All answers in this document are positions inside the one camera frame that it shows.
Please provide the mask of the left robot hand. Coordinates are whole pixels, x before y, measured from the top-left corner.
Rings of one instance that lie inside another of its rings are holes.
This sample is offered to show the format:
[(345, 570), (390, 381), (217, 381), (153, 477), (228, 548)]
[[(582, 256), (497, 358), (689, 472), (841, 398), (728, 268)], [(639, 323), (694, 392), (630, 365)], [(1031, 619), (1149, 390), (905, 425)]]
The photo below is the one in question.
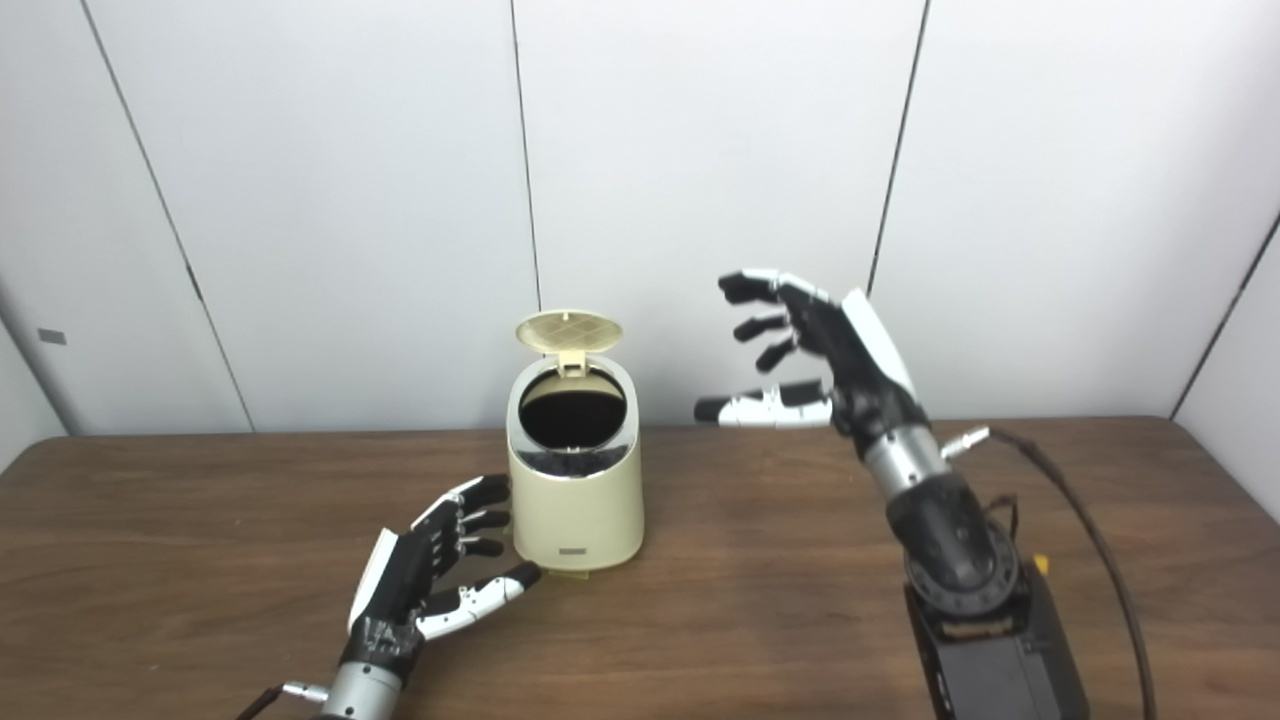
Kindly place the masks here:
[(436, 584), (467, 557), (495, 559), (506, 547), (480, 530), (509, 525), (506, 474), (475, 477), (442, 493), (402, 533), (381, 529), (349, 610), (340, 664), (369, 665), (407, 682), (429, 641), (495, 612), (541, 579), (535, 562), (471, 585)]

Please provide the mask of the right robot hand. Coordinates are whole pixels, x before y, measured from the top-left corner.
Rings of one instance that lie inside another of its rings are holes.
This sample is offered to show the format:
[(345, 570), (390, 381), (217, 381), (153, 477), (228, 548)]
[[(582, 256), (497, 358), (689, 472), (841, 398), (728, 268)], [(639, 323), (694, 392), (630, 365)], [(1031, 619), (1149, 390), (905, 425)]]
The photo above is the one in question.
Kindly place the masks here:
[(732, 305), (763, 302), (776, 309), (750, 316), (733, 331), (740, 343), (781, 333), (756, 359), (760, 374), (805, 352), (827, 363), (831, 383), (804, 380), (701, 397), (694, 406), (696, 421), (778, 429), (832, 425), (852, 439), (860, 455), (900, 428), (928, 427), (905, 363), (863, 288), (837, 300), (808, 281), (772, 269), (730, 273), (718, 286)]

